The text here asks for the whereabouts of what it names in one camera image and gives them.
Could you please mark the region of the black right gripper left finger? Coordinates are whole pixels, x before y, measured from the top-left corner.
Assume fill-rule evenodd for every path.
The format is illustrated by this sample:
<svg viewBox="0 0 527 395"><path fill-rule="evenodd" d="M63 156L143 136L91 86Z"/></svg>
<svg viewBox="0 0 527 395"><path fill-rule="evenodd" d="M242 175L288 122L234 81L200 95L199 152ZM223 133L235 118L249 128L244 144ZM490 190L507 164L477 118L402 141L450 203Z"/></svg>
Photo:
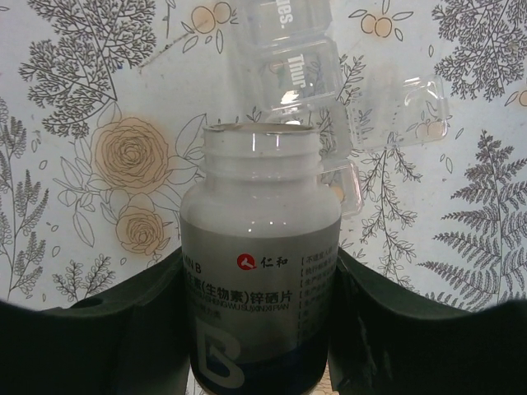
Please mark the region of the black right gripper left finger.
<svg viewBox="0 0 527 395"><path fill-rule="evenodd" d="M182 252L67 309L1 303L3 394L183 394Z"/></svg>

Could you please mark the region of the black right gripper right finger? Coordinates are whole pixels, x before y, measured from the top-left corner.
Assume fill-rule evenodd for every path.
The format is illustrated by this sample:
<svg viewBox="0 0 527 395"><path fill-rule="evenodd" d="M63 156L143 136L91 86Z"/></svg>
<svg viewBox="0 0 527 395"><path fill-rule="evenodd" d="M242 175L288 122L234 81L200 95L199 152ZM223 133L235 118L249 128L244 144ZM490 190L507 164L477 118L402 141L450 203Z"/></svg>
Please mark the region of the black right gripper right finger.
<svg viewBox="0 0 527 395"><path fill-rule="evenodd" d="M470 313L338 252L329 372L341 394L524 394L526 303Z"/></svg>

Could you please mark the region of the white pill bottle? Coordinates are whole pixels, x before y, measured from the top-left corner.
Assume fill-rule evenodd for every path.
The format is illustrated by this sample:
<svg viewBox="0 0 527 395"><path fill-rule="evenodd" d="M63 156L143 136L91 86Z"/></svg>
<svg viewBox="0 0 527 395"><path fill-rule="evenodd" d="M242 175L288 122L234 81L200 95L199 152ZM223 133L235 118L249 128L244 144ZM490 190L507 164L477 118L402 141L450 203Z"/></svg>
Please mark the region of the white pill bottle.
<svg viewBox="0 0 527 395"><path fill-rule="evenodd" d="M341 204L319 134L208 126L180 208L194 377L209 394L307 394L322 378Z"/></svg>

